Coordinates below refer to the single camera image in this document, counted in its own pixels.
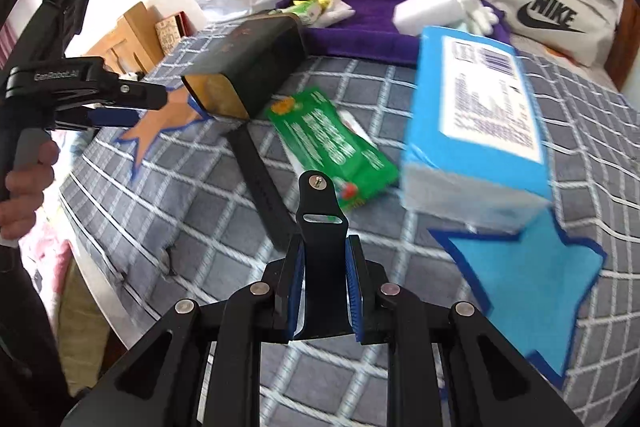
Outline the person's left hand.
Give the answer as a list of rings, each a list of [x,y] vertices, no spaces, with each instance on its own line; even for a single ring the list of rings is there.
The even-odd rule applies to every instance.
[[[54,181],[53,166],[58,161],[58,153],[60,150],[53,141],[44,142],[35,164],[17,168],[6,176],[10,199],[1,203],[2,239],[17,241],[34,227],[43,192]]]

